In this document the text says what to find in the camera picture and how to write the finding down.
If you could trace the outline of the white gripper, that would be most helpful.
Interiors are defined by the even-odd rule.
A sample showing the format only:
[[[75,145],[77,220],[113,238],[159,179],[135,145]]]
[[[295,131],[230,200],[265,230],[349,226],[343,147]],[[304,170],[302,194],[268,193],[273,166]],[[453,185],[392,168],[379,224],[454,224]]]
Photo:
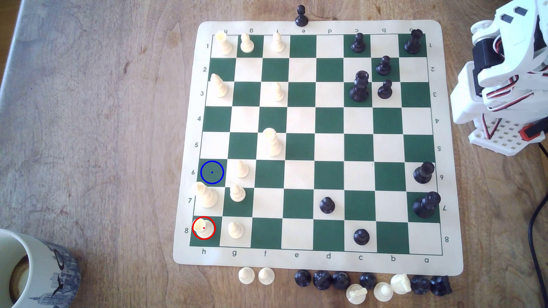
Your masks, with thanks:
[[[547,1],[510,1],[495,12],[506,60],[547,58]]]

